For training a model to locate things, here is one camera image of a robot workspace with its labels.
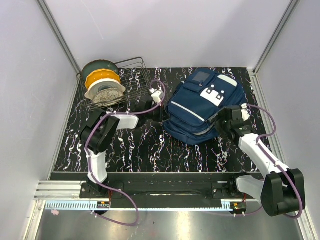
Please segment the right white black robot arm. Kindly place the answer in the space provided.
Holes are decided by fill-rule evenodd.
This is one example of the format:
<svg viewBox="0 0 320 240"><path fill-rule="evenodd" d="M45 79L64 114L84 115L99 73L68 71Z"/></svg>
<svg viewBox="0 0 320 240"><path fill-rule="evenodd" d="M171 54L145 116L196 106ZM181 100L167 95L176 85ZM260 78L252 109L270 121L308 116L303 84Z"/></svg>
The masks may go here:
<svg viewBox="0 0 320 240"><path fill-rule="evenodd" d="M222 108L214 126L220 136L227 137L250 158L264 180L240 174L227 185L228 195L236 199L247 194L258 200L271 217L298 219L306 207L304 175L285 165L264 145L248 123L248 108L248 104Z"/></svg>

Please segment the aluminium frame rail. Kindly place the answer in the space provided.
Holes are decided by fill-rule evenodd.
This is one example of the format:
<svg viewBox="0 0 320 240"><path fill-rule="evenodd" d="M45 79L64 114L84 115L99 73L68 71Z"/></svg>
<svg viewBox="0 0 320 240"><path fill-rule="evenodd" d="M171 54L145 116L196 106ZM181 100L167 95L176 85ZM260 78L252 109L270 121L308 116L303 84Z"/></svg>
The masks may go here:
<svg viewBox="0 0 320 240"><path fill-rule="evenodd" d="M148 179L138 179L137 181L149 181ZM102 199L103 201L113 201L110 196L108 197L103 197L103 198L81 198L80 196L80 191L83 183L86 181L80 182L80 181L43 181L40 182L37 190L35 197L40 199L40 198L47 198L47 199L56 199L56 200L63 200L63 199L72 199L72 200L77 200L77 199ZM147 198L147 199L152 199L155 197L166 197L170 199L185 199L188 201L195 200L195 199L200 199L200 200L220 200L220 199L208 199L208 198L203 198L200 196L142 196L142 197L137 197L137 198L132 198L134 201L138 201L139 199L142 198ZM241 198L222 198L222 199L236 199L240 200Z"/></svg>

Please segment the grey speckled plate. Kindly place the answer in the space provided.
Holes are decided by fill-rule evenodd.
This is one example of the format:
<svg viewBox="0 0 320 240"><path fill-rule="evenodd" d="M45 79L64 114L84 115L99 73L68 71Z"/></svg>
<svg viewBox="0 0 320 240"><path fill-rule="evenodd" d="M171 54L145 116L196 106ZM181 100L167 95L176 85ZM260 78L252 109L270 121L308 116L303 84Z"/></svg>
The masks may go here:
<svg viewBox="0 0 320 240"><path fill-rule="evenodd" d="M99 91L92 99L98 107L109 107L116 105L122 100L124 93L117 88L109 88Z"/></svg>

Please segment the left aluminium corner post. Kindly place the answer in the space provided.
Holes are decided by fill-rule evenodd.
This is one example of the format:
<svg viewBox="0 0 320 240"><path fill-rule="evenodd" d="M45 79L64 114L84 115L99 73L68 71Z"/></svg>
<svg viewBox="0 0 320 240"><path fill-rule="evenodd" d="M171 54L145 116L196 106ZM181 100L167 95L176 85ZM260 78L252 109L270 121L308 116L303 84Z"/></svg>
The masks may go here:
<svg viewBox="0 0 320 240"><path fill-rule="evenodd" d="M51 12L47 2L45 0L36 0L36 3L38 4L41 12L43 13L48 25L50 26L54 36L56 37L60 47L62 48L64 54L66 55L69 63L71 64L72 68L76 73L79 73L81 71L74 55L71 52L71 49L69 48L59 26L56 22L53 13Z"/></svg>

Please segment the white plate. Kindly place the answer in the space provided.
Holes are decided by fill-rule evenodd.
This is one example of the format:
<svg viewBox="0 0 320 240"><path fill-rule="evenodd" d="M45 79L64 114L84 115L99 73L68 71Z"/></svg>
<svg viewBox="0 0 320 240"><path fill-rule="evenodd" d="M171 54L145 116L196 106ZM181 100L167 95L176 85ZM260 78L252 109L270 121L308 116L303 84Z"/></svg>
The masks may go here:
<svg viewBox="0 0 320 240"><path fill-rule="evenodd" d="M100 80L95 81L89 87L89 89L84 94L84 96L87 99L92 100L98 92L100 92L102 90L107 90L107 89L118 89L122 93L124 93L126 91L126 88L121 83L119 83L117 80L114 80L111 78L104 78L104 79L100 79Z"/></svg>

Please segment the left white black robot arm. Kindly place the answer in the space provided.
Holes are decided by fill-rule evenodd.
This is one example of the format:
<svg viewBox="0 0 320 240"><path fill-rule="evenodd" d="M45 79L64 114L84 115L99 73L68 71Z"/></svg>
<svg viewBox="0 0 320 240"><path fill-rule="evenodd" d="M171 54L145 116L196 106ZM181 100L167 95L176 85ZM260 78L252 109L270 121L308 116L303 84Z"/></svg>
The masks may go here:
<svg viewBox="0 0 320 240"><path fill-rule="evenodd" d="M134 112L107 112L96 108L90 113L80 130L80 140L84 143L88 160L86 184L95 197L103 198L108 193L108 186L104 183L108 178L106 152L116 132L140 128L148 120L161 121L165 95L165 90L152 88L149 95L140 98Z"/></svg>

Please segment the orange plate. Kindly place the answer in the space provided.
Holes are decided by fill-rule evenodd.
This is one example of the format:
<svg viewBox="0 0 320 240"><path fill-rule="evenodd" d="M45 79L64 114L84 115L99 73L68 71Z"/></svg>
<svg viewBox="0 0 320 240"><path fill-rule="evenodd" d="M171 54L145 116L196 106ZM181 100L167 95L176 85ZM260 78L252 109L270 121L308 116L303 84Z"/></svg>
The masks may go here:
<svg viewBox="0 0 320 240"><path fill-rule="evenodd" d="M121 82L120 76L117 73L115 73L113 70L101 68L101 69L94 70L92 73L90 73L86 77L84 85L88 90L93 83L102 79L112 79L119 83Z"/></svg>

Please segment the right aluminium corner post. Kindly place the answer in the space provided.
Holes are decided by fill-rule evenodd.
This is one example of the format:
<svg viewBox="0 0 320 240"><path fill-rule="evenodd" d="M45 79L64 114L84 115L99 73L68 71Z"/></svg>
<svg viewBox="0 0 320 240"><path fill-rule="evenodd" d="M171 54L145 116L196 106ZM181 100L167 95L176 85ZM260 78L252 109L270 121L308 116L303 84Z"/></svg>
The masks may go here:
<svg viewBox="0 0 320 240"><path fill-rule="evenodd" d="M291 15L295 11L295 9L299 5L299 3L300 3L300 0L290 0L289 1L289 4L288 4L287 8L285 9L285 11L284 11L279 23L277 24L277 26L276 26L276 28L275 28L270 40L268 41L264 51L262 52L262 55L260 56L257 64L253 68L253 73L254 74L256 74L256 75L258 74L259 70L261 69L262 65L266 61L266 59L267 59L268 55L270 54L273 46L277 42L278 38L280 37L280 35L283 32L285 26L289 22L289 20L291 18Z"/></svg>

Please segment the dark green plate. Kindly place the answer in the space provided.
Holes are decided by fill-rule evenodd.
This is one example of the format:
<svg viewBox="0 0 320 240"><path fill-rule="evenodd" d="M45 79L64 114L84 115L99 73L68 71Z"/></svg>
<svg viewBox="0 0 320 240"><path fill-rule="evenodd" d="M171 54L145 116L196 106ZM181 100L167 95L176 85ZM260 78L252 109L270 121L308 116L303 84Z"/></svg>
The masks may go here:
<svg viewBox="0 0 320 240"><path fill-rule="evenodd" d="M100 69L111 70L117 75L119 75L119 68L115 63L109 60L98 59L98 60L91 61L84 66L81 72L81 77L83 79L86 79L93 71L100 70Z"/></svg>

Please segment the aluminium corner post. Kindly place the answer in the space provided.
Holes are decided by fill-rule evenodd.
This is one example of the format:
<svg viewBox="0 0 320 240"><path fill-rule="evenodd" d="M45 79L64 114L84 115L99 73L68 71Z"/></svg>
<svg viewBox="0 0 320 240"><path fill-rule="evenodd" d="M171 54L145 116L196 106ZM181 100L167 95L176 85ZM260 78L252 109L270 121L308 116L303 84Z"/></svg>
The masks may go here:
<svg viewBox="0 0 320 240"><path fill-rule="evenodd" d="M266 59L267 59L268 55L270 54L273 46L277 42L278 38L280 37L280 35L283 32L285 26L289 22L289 20L291 18L291 15L295 11L295 9L299 5L299 3L300 3L300 0L290 0L289 1L289 4L288 4L287 8L285 9L285 11L284 11L279 23L277 24L277 26L276 26L276 28L275 28L270 40L268 41L264 51L262 52L262 55L260 56L257 64L253 68L253 73L254 74L256 74L256 75L258 74L259 70L261 69L262 65L266 61Z"/></svg>
<svg viewBox="0 0 320 240"><path fill-rule="evenodd" d="M59 26L56 22L53 13L51 12L47 2L45 0L36 0L36 3L38 4L41 12L43 13L48 25L50 26L54 36L56 37L60 47L62 48L64 54L66 55L69 63L71 64L72 68L76 73L79 73L81 71L74 55L71 52L71 49L69 48Z"/></svg>

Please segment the navy blue student backpack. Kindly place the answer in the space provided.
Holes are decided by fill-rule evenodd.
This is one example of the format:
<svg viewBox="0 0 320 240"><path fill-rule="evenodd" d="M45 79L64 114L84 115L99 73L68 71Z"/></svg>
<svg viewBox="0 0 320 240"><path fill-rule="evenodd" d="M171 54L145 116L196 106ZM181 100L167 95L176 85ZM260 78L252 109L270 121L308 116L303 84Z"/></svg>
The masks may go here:
<svg viewBox="0 0 320 240"><path fill-rule="evenodd" d="M199 68L175 89L166 106L164 130L173 138L198 145L218 137L215 117L224 107L246 102L235 79L208 68Z"/></svg>

